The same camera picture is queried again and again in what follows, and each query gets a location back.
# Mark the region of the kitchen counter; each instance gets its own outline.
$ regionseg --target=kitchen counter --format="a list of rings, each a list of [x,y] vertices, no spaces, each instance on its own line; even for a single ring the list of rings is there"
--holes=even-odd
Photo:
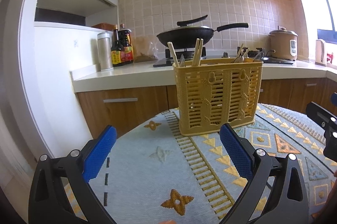
[[[73,81],[74,92],[175,85],[173,67],[154,68],[154,63],[147,61],[90,74]],[[337,70],[305,61],[296,61],[291,66],[263,64],[262,67],[262,80],[326,77],[337,82]]]

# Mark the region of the pan handle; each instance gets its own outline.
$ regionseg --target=pan handle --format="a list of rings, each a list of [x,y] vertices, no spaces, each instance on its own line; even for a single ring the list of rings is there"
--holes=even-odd
[[[192,23],[197,23],[197,22],[203,21],[207,17],[208,17],[208,15],[205,15],[205,16],[202,16],[202,17],[200,17],[198,19],[192,19],[192,20],[189,20],[189,21],[178,21],[177,22],[177,26],[179,26],[179,27],[186,27],[188,24],[192,24]]]
[[[231,23],[227,25],[220,26],[216,29],[216,31],[220,32],[222,30],[230,29],[230,28],[249,28],[248,23]]]

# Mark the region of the tablecloth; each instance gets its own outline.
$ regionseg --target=tablecloth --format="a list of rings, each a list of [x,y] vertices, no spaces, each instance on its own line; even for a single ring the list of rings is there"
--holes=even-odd
[[[178,118],[178,109],[171,109],[120,137],[97,178],[90,180],[118,224],[166,220],[216,224],[245,187],[247,180],[239,176],[219,134],[184,137]],[[311,222],[311,214],[326,202],[337,168],[323,155],[324,131],[303,114],[266,104],[258,105],[253,124],[235,131],[270,155],[297,156]],[[252,218],[261,214],[273,179],[269,178]]]

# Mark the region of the gas stove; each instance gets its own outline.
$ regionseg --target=gas stove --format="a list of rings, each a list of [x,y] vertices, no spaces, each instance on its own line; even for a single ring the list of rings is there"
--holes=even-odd
[[[246,52],[248,48],[247,47],[243,47],[242,51],[243,53]],[[261,47],[257,47],[256,50],[249,50],[247,53],[247,57],[249,58],[255,58],[255,56],[259,53],[259,52],[263,52],[263,57],[260,59],[260,61],[263,61],[263,63],[266,64],[289,64],[289,65],[293,65],[294,61],[291,60],[285,60],[285,59],[279,59],[279,58],[274,58],[271,56],[267,56],[268,53],[270,53],[271,51],[267,51],[264,48]]]
[[[243,52],[246,52],[247,49],[248,49],[247,47],[244,47]],[[277,58],[274,58],[274,57],[265,56],[270,52],[270,51],[268,51],[266,53],[265,51],[266,50],[264,48],[261,48],[261,47],[256,48],[256,50],[249,50],[249,52],[247,54],[247,57],[255,58],[255,56],[259,52],[263,52],[264,57],[260,59],[260,61],[263,61],[263,63],[267,63],[267,64],[288,64],[288,65],[294,64],[294,61],[277,59]],[[178,61],[180,60],[181,55],[184,55],[184,59],[186,61],[192,60],[193,54],[194,54],[194,51],[188,51],[186,49],[183,50],[183,51],[176,51]],[[221,58],[222,56],[223,55],[221,55],[221,56],[206,56],[206,49],[205,49],[205,47],[203,47],[201,59],[206,59],[206,58],[214,59],[214,58]],[[153,67],[172,66],[174,61],[173,61],[173,58],[171,57],[169,49],[165,49],[165,57],[166,57],[165,59],[161,59],[161,60],[157,61],[153,65]]]
[[[176,50],[176,55],[177,55],[177,59],[178,61],[181,58],[181,55],[184,55],[184,59],[185,61],[191,61],[193,59],[193,55],[194,55],[194,50],[193,51],[189,51],[187,49],[183,50],[183,51],[178,51]],[[157,61],[153,67],[163,67],[163,66],[172,66],[173,64],[173,58],[171,56],[170,50],[169,49],[165,49],[165,59],[159,60]],[[201,59],[204,60],[206,59],[206,48],[203,47],[202,52],[201,52]]]

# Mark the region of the rice cooker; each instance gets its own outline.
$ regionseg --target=rice cooker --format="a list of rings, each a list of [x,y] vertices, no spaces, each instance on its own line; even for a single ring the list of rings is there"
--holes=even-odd
[[[297,34],[285,28],[269,33],[272,57],[292,60],[297,59]]]

